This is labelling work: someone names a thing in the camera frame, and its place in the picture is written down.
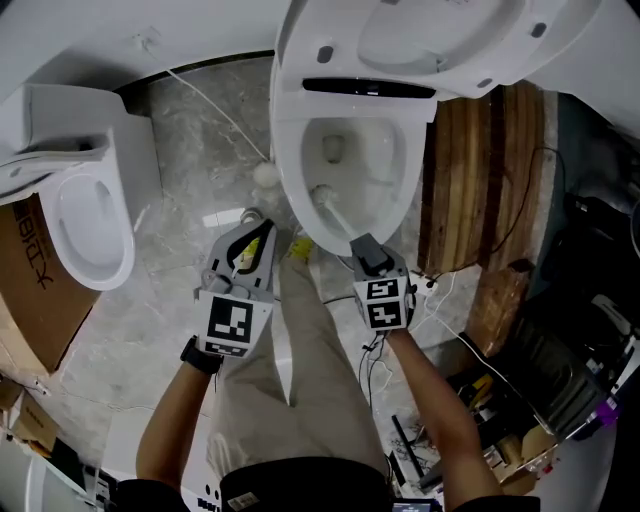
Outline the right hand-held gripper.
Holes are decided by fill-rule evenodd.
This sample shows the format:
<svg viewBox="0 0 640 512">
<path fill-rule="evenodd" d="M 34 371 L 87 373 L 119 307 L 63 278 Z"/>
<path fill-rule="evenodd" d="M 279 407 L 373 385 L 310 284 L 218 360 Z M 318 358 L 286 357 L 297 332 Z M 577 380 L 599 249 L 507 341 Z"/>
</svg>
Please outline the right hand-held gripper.
<svg viewBox="0 0 640 512">
<path fill-rule="evenodd" d="M 370 234 L 350 242 L 353 290 L 365 325 L 374 332 L 406 328 L 416 309 L 417 287 L 404 258 Z"/>
</svg>

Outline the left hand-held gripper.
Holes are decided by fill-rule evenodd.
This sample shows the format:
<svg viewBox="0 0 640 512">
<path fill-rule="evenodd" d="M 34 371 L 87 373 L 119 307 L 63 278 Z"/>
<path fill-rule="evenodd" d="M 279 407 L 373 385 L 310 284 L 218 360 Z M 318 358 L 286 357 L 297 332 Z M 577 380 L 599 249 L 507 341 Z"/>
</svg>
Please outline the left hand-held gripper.
<svg viewBox="0 0 640 512">
<path fill-rule="evenodd" d="M 202 352 L 227 357 L 253 352 L 273 313 L 277 235 L 274 222 L 262 219 L 240 224 L 214 243 L 209 270 L 196 290 L 196 347 Z M 239 258 L 254 240 L 250 265 L 242 267 Z"/>
</svg>

